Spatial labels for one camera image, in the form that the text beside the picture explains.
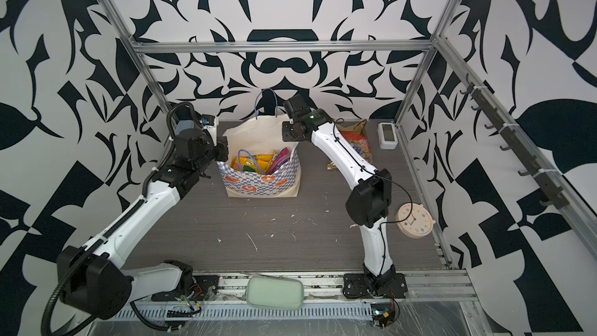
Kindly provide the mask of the red fruit candy bag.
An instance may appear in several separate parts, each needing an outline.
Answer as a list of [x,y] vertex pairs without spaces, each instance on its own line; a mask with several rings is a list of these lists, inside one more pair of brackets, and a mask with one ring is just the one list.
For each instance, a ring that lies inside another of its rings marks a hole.
[[368,121],[366,119],[352,123],[345,121],[343,118],[338,118],[337,121],[335,121],[336,129],[342,137],[360,155],[360,157],[368,163],[373,164],[373,154],[366,133],[367,123]]

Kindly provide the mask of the purple candy packet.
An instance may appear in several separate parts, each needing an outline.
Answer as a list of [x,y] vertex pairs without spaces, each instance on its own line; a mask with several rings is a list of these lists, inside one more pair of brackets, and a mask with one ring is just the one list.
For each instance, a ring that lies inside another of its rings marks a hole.
[[281,152],[279,152],[272,160],[268,170],[267,175],[274,174],[278,171],[283,165],[285,165],[292,156],[292,151],[289,148],[284,148]]

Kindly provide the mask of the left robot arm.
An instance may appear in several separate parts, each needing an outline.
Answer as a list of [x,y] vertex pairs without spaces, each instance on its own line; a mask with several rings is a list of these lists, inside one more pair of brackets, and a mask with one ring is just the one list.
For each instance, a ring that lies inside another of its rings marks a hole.
[[163,155],[144,179],[141,194],[115,221],[82,247],[66,247],[57,257],[58,284],[45,306],[40,332],[51,335],[57,303],[88,318],[67,333],[75,335],[96,319],[107,320],[122,308],[138,310],[136,301],[167,293],[184,299],[192,294],[193,269],[179,261],[124,269],[152,227],[205,178],[214,162],[228,159],[228,142],[217,136],[218,119],[198,114],[191,103],[172,106],[166,114],[168,137]]

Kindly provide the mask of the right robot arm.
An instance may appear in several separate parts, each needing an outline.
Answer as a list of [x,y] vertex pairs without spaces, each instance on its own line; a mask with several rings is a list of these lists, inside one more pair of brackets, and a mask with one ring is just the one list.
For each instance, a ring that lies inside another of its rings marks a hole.
[[336,121],[324,110],[309,107],[300,95],[284,102],[284,109],[289,120],[282,123],[282,139],[314,144],[351,189],[345,208],[359,227],[364,261],[362,274],[345,275],[344,297],[404,299],[407,284],[393,264],[387,237],[392,186],[396,184],[390,172],[378,170],[362,158],[342,136]]

